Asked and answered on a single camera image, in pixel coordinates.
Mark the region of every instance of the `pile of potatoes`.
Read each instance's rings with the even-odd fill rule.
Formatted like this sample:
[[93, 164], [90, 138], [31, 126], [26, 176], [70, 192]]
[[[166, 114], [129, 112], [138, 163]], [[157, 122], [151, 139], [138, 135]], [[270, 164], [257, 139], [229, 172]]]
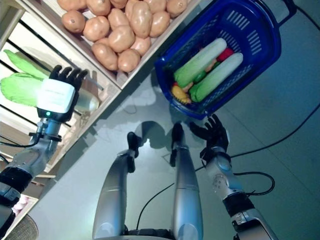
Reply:
[[[179, 16], [190, 0], [57, 0], [67, 12], [64, 27], [93, 42], [92, 52], [108, 70], [129, 73], [159, 37], [170, 19]], [[86, 21], [83, 11], [95, 17]]]

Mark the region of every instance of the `floor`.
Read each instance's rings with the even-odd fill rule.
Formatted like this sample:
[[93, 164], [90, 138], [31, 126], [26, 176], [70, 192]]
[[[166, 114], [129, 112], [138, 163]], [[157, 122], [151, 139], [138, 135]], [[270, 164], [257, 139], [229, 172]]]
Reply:
[[[216, 114], [230, 133], [230, 155], [272, 143], [294, 128], [318, 104], [320, 96], [320, 33], [297, 13], [281, 30], [280, 59]], [[143, 133], [144, 145], [127, 179], [126, 225], [134, 229], [143, 205], [171, 184], [175, 170], [168, 164], [170, 132], [181, 121], [195, 167], [204, 142], [193, 136], [191, 121], [170, 106], [154, 71], [134, 80], [89, 131], [66, 154], [51, 190], [30, 215], [40, 240], [91, 239], [94, 214], [104, 178], [126, 149], [130, 131]], [[279, 239], [320, 238], [320, 111], [294, 136], [268, 150], [232, 161], [234, 172], [263, 171], [276, 181], [266, 196], [252, 196]], [[197, 173], [203, 211], [204, 239], [233, 239], [234, 230], [215, 196], [205, 171]], [[246, 191], [269, 187], [261, 176], [240, 178]], [[173, 188], [156, 197], [142, 215], [140, 228], [170, 228]]]

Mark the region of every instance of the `basket handle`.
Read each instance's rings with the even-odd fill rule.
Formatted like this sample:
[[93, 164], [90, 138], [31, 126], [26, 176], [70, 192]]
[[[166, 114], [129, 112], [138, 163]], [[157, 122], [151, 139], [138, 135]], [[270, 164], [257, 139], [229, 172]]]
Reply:
[[297, 13], [297, 6], [295, 5], [293, 0], [282, 0], [286, 7], [289, 10], [288, 16], [286, 16], [284, 19], [282, 19], [278, 26], [281, 27], [286, 21], [288, 21], [290, 18], [292, 18]]

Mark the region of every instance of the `wire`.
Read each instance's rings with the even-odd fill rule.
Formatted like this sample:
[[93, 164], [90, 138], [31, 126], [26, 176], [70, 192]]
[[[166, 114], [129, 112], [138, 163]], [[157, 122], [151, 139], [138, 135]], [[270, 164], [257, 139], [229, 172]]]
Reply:
[[140, 223], [140, 219], [141, 219], [141, 216], [142, 216], [142, 213], [144, 212], [145, 208], [148, 206], [148, 204], [156, 197], [158, 196], [159, 194], [161, 194], [162, 192], [164, 192], [165, 190], [167, 190], [168, 188], [170, 188], [171, 186], [173, 186], [174, 183], [170, 184], [169, 186], [165, 187], [164, 189], [162, 189], [161, 191], [159, 191], [156, 195], [154, 195], [152, 198], [150, 198], [149, 201], [146, 202], [146, 204], [143, 206], [141, 212], [140, 212], [140, 215], [139, 215], [139, 218], [138, 218], [138, 222], [136, 223], [136, 230], [139, 229], [139, 223]]
[[9, 161], [2, 154], [0, 154], [0, 159], [2, 159], [6, 164], [9, 164]]
[[309, 19], [309, 21], [310, 21], [311, 23], [313, 23], [313, 25], [320, 31], [320, 26], [316, 23], [315, 20], [312, 19], [312, 17], [310, 17], [310, 15], [309, 15], [308, 13], [306, 13], [305, 10], [303, 10], [301, 7], [299, 7], [299, 6], [297, 6], [297, 5], [296, 5], [296, 9], [298, 9], [303, 15], [305, 15], [305, 17], [306, 17], [307, 19]]
[[267, 178], [269, 178], [271, 180], [271, 187], [267, 190], [267, 191], [263, 191], [263, 192], [255, 192], [255, 190], [253, 192], [246, 192], [247, 196], [263, 196], [263, 195], [267, 195], [269, 193], [271, 193], [274, 189], [275, 189], [275, 186], [276, 186], [276, 181], [275, 179], [265, 173], [265, 172], [261, 172], [261, 171], [247, 171], [247, 172], [239, 172], [239, 173], [234, 173], [234, 175], [236, 176], [243, 176], [243, 175], [262, 175], [262, 176], [265, 176]]
[[261, 150], [265, 150], [265, 149], [268, 149], [268, 148], [271, 148], [281, 142], [283, 142], [284, 140], [290, 138], [293, 134], [295, 134], [311, 117], [312, 115], [320, 108], [320, 103], [315, 107], [315, 109], [313, 109], [313, 111], [306, 117], [306, 119], [303, 120], [303, 122], [295, 129], [293, 130], [291, 133], [289, 133], [287, 136], [281, 138], [280, 140], [274, 142], [274, 143], [271, 143], [267, 146], [264, 146], [264, 147], [261, 147], [261, 148], [258, 148], [258, 149], [255, 149], [255, 150], [251, 150], [251, 151], [246, 151], [246, 152], [242, 152], [242, 153], [238, 153], [236, 155], [233, 155], [233, 156], [230, 156], [232, 159], [233, 158], [237, 158], [237, 157], [240, 157], [240, 156], [244, 156], [244, 155], [247, 155], [247, 154], [252, 154], [252, 153], [256, 153], [256, 152], [259, 152]]
[[34, 145], [37, 145], [39, 140], [40, 140], [40, 134], [36, 133], [34, 136], [34, 143], [32, 143], [32, 144], [20, 145], [20, 144], [12, 144], [12, 143], [8, 143], [8, 142], [0, 141], [0, 145], [5, 145], [8, 147], [13, 147], [13, 148], [30, 148], [30, 147], [33, 147]]
[[13, 148], [29, 148], [29, 147], [33, 147], [38, 142], [39, 142], [39, 140], [34, 142], [34, 143], [32, 143], [32, 144], [30, 144], [30, 145], [19, 145], [19, 144], [11, 144], [11, 143], [0, 141], [0, 145], [5, 145], [5, 146], [8, 146], [8, 147], [13, 147]]

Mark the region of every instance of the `plastic basket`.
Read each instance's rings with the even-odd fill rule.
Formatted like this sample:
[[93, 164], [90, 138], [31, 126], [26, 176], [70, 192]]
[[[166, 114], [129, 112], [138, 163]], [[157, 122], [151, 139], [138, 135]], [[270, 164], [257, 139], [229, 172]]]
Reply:
[[[169, 102], [188, 116], [203, 119], [229, 101], [281, 55], [279, 27], [296, 13], [286, 0], [289, 15], [277, 23], [261, 0], [217, 0], [192, 21], [185, 32], [155, 62], [159, 85]], [[216, 38], [243, 54], [242, 64], [200, 103], [183, 105], [171, 94], [174, 72]]]

